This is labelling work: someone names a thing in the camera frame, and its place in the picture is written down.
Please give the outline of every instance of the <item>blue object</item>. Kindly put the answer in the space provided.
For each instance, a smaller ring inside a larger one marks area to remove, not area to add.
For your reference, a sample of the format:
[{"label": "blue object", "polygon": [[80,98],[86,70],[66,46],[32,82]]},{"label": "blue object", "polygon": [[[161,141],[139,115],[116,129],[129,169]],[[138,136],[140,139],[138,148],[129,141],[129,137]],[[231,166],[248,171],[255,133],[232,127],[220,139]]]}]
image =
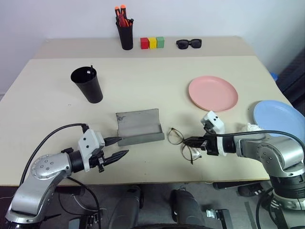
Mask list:
[{"label": "blue object", "polygon": [[284,131],[305,143],[305,117],[287,104],[276,100],[261,101],[254,108],[253,118],[264,130]]},{"label": "blue object", "polygon": [[278,75],[275,73],[270,73],[270,74],[271,74],[272,78],[274,79],[274,81],[277,81]]}]

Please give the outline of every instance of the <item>glasses frame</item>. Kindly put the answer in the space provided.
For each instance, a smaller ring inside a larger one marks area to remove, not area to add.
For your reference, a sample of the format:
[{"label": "glasses frame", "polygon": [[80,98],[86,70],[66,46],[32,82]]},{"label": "glasses frame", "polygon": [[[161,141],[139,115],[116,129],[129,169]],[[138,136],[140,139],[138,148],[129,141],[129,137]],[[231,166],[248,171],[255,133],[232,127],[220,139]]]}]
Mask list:
[{"label": "glasses frame", "polygon": [[[200,42],[200,47],[193,47],[192,46],[192,42],[193,41],[199,41]],[[177,40],[176,41],[176,45],[178,46],[178,49],[182,49],[179,47],[179,42],[188,42],[188,45],[187,47],[183,48],[183,49],[187,49],[189,47],[189,45],[193,48],[193,49],[200,49],[201,48],[201,45],[202,45],[202,40],[201,39],[191,39],[190,41],[189,40],[186,40],[186,39],[182,39],[182,40]]]},{"label": "glasses frame", "polygon": [[[178,142],[178,143],[175,143],[175,144],[172,143],[172,142],[170,141],[170,139],[169,139],[169,136],[170,136],[171,131],[174,131],[174,133],[176,133],[176,135],[177,135],[178,137],[181,137],[181,136],[182,136],[182,140],[181,140],[180,142]],[[185,138],[184,138],[183,134],[182,134],[179,130],[177,130],[177,129],[171,127],[170,131],[169,131],[168,134],[167,134],[167,140],[168,140],[168,142],[169,142],[170,144],[172,144],[172,145],[174,145],[174,146],[178,146],[178,145],[180,145],[181,143],[183,143],[183,142],[185,141]],[[188,147],[188,149],[189,149],[189,151],[190,151],[191,160],[190,160],[190,159],[187,159],[187,158],[185,157],[185,155],[183,154],[183,150],[184,150],[185,147]],[[199,153],[199,156],[198,156],[197,158],[193,159],[192,149],[191,149],[189,146],[187,146],[186,144],[183,144],[183,147],[182,147],[182,149],[181,149],[181,154],[182,154],[182,156],[184,157],[184,159],[190,161],[192,165],[193,165],[193,161],[195,161],[195,160],[197,160],[197,159],[199,159],[199,158],[202,158],[202,155]]]}]

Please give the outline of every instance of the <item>plate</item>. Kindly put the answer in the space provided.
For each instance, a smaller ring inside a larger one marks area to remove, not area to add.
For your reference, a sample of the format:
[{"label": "plate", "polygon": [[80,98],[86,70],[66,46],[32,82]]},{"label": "plate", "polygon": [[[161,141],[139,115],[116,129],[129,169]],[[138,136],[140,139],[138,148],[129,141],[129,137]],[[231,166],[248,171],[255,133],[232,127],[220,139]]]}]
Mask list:
[{"label": "plate", "polygon": [[238,100],[235,88],[226,80],[215,76],[201,76],[189,85],[191,100],[206,111],[226,111]]},{"label": "plate", "polygon": [[253,118],[264,130],[284,131],[305,143],[305,118],[292,106],[276,100],[261,101],[254,108]]}]

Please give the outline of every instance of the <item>black cup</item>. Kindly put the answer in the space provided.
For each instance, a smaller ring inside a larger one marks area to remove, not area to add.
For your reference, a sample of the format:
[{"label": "black cup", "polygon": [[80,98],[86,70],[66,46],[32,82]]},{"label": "black cup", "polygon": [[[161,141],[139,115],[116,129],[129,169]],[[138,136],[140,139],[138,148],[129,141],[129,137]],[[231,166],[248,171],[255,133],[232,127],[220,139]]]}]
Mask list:
[{"label": "black cup", "polygon": [[124,50],[130,50],[133,48],[132,25],[128,27],[120,27],[118,23],[116,23],[116,27],[119,31],[121,45]]},{"label": "black cup", "polygon": [[96,70],[91,67],[81,67],[71,74],[71,80],[79,87],[87,100],[96,104],[103,99],[103,94],[96,77]]}]

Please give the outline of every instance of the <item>sunglasses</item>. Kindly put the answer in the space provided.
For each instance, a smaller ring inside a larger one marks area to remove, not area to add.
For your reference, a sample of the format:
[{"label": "sunglasses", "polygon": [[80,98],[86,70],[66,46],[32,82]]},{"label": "sunglasses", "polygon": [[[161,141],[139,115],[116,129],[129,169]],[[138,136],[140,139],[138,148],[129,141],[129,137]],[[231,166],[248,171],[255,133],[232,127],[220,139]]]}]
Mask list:
[{"label": "sunglasses", "polygon": [[192,39],[192,40],[178,40],[176,44],[178,49],[187,49],[191,45],[194,49],[199,49],[201,47],[201,39]]}]

